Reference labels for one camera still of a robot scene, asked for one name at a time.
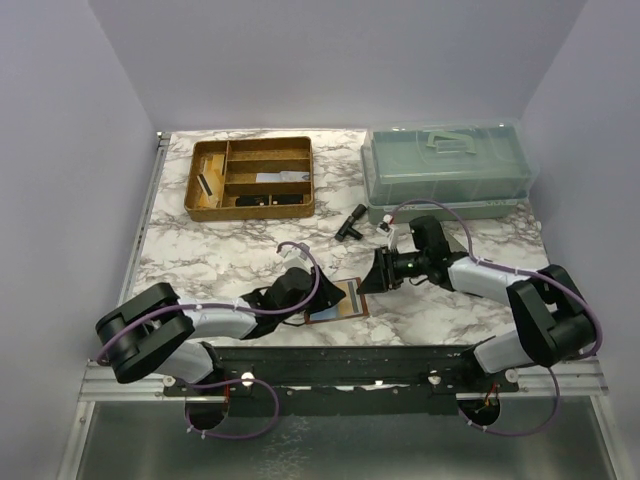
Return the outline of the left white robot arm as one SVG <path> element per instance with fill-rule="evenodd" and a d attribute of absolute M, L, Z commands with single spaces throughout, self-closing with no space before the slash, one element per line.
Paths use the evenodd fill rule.
<path fill-rule="evenodd" d="M 220 387 L 222 372 L 205 338 L 261 338 L 293 315 L 323 312 L 345 297 L 319 268 L 292 267 L 272 285 L 231 303 L 187 303 L 170 284 L 160 282 L 97 322 L 102 347 L 96 362 L 110 366 L 121 384 L 160 373 L 209 395 Z"/>

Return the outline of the striped gold credit card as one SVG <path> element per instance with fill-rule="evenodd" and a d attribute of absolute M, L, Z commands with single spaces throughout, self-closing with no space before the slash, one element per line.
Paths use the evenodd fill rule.
<path fill-rule="evenodd" d="M 214 185 L 215 177 L 211 176 L 208 172 L 205 172 L 205 173 L 199 173 L 197 176 L 197 179 L 203 191 L 203 194 L 206 197 L 212 197 L 215 193 L 215 185 Z"/>

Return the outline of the blue credit card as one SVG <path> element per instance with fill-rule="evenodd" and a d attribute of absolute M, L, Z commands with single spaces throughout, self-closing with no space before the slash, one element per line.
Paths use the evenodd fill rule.
<path fill-rule="evenodd" d="M 336 320 L 340 315 L 338 306 L 333 306 L 325 310 L 315 312 L 309 315 L 309 322 L 326 322 Z"/>

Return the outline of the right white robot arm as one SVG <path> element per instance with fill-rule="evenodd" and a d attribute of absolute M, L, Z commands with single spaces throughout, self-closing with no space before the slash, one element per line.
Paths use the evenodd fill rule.
<path fill-rule="evenodd" d="M 515 329 L 485 340 L 465 354 L 460 379 L 480 392 L 498 372 L 521 366 L 551 367 L 576 357 L 597 340 L 597 329 L 568 273 L 550 265 L 531 276 L 498 270 L 474 261 L 466 251 L 452 251 L 440 222 L 421 216 L 409 223 L 415 250 L 401 253 L 384 246 L 374 251 L 361 295 L 399 288 L 418 277 L 448 291 L 485 298 L 511 309 Z"/>

